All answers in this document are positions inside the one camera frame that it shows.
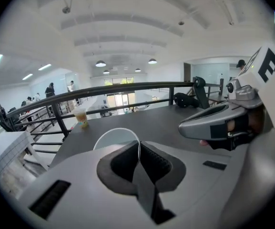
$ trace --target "glass door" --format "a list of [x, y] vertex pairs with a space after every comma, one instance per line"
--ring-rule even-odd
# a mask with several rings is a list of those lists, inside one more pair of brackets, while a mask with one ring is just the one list
[[[115, 95], [115, 101], [116, 101], [116, 106], [123, 106], [122, 95], [121, 94]], [[124, 110], [123, 109], [118, 109], [117, 112], [120, 115], [124, 114]]]
[[[109, 107], [124, 106], [135, 103], [135, 93], [129, 94], [114, 94], [107, 96]], [[117, 113], [122, 115], [127, 111], [128, 108], [118, 109]]]

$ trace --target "railing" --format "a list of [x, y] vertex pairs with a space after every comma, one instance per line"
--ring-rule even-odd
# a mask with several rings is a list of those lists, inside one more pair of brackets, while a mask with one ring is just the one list
[[[79, 99], [88, 98], [88, 97], [93, 97], [93, 96], [102, 95], [102, 94], [112, 94], [112, 93], [120, 93], [120, 92], [162, 89], [162, 88], [169, 89], [169, 98], [167, 98], [167, 99], [142, 102], [142, 103], [136, 103], [136, 104], [128, 104], [128, 105], [105, 108], [105, 109], [96, 109], [96, 110], [91, 110], [91, 111], [86, 112], [87, 115], [96, 114], [96, 113], [101, 114], [101, 113], [105, 113], [105, 112], [113, 111], [113, 110], [117, 110], [117, 109], [137, 107], [137, 106], [141, 106], [141, 105], [156, 104], [156, 103], [162, 103], [162, 102], [168, 102], [169, 105], [173, 105], [174, 88], [175, 87], [192, 87], [192, 86], [193, 86], [193, 83], [189, 83], [189, 82], [152, 82], [152, 83], [128, 83], [128, 84], [117, 84], [117, 85], [110, 85], [110, 86], [92, 87], [92, 88], [77, 90], [74, 92], [68, 92], [68, 93], [57, 95], [57, 96], [52, 96], [49, 98], [42, 99], [38, 102], [35, 102], [35, 103], [27, 105], [27, 106], [23, 106], [17, 110], [10, 112], [6, 115], [6, 117], [9, 118], [13, 130], [15, 129], [15, 127], [22, 127], [25, 125], [32, 125], [32, 124], [44, 123], [44, 122], [53, 123], [54, 121], [57, 121], [60, 126], [60, 129], [61, 129], [60, 131], [32, 133], [32, 135], [38, 136], [38, 135], [64, 134], [64, 139], [65, 139], [71, 130], [68, 130], [66, 128], [66, 126], [63, 122], [63, 119], [72, 118], [75, 115], [73, 115], [73, 114], [61, 115], [60, 108], [58, 105], [61, 102], [66, 102], [66, 101], [77, 99], [77, 98], [79, 98]], [[222, 94], [223, 82], [220, 85], [206, 84], [206, 86], [208, 86], [209, 88], [210, 87], [219, 87], [220, 88], [219, 94]], [[54, 117], [50, 116], [50, 111], [48, 110], [48, 106], [51, 107], [51, 109], [54, 113]], [[19, 123], [19, 124], [13, 123], [12, 119], [10, 118], [11, 116], [18, 115], [18, 114], [24, 113], [26, 111], [30, 111], [30, 110], [40, 108], [40, 107], [47, 108], [49, 118], [36, 119], [33, 121], [29, 121], [26, 123]], [[62, 144], [61, 142], [57, 142], [57, 143], [35, 142], [35, 143], [33, 143], [33, 145], [61, 145], [61, 144]], [[43, 152], [43, 153], [57, 153], [56, 151], [43, 151], [43, 150], [36, 150], [36, 151]]]

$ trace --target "hand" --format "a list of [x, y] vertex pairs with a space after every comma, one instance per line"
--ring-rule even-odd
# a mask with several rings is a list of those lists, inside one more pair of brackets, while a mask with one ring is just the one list
[[[227, 131], [234, 130], [234, 120], [227, 122]], [[248, 113], [248, 126], [252, 128], [255, 133], [261, 133], [264, 125], [264, 110], [263, 107], [256, 108]], [[207, 146], [208, 142], [200, 141], [201, 146]]]

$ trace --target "plastic cup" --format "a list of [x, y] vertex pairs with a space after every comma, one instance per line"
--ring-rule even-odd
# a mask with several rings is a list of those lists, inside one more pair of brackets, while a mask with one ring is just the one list
[[88, 119], [86, 117], [86, 109], [75, 109], [73, 110], [73, 114], [76, 116], [77, 121], [78, 121], [78, 125], [81, 128], [85, 128], [88, 126]]

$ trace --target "white ceiling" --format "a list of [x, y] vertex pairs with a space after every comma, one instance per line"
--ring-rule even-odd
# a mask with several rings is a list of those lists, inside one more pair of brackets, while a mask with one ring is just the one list
[[[38, 70], [47, 64], [46, 62], [38, 62], [18, 56], [4, 55], [0, 60], [0, 86], [19, 83], [28, 84], [35, 78], [58, 68], [52, 65], [42, 71]], [[23, 81], [22, 79], [30, 73], [32, 73], [33, 76]]]
[[[93, 77], [103, 76], [104, 70], [115, 75], [140, 68], [144, 73], [150, 58], [162, 54], [173, 58], [170, 47], [192, 36], [230, 27], [261, 28], [274, 21], [272, 10], [261, 0], [72, 0], [68, 14], [62, 12], [65, 6], [64, 0], [35, 0], [34, 5], [84, 56]], [[95, 67], [98, 60], [107, 66]], [[38, 71], [47, 63], [6, 55], [0, 62], [0, 85], [21, 83], [33, 73], [29, 82], [56, 68]]]

